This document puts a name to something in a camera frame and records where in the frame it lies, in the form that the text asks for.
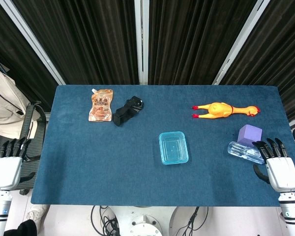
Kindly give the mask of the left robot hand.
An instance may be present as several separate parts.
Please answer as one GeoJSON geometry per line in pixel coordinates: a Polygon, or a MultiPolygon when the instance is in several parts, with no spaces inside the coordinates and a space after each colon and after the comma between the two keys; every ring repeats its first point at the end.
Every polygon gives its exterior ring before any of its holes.
{"type": "Polygon", "coordinates": [[[21,138],[6,141],[0,148],[0,191],[14,190],[20,183],[31,180],[35,172],[22,177],[21,170],[24,162],[31,161],[26,152],[31,140],[21,138]]]}

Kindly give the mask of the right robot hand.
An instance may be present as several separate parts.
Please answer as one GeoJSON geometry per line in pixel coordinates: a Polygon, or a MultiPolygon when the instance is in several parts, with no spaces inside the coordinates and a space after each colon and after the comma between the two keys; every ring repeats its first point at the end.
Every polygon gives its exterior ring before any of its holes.
{"type": "Polygon", "coordinates": [[[264,175],[257,165],[253,165],[256,176],[278,193],[295,192],[295,165],[282,141],[267,138],[267,142],[256,141],[253,145],[259,150],[267,170],[264,175]]]}

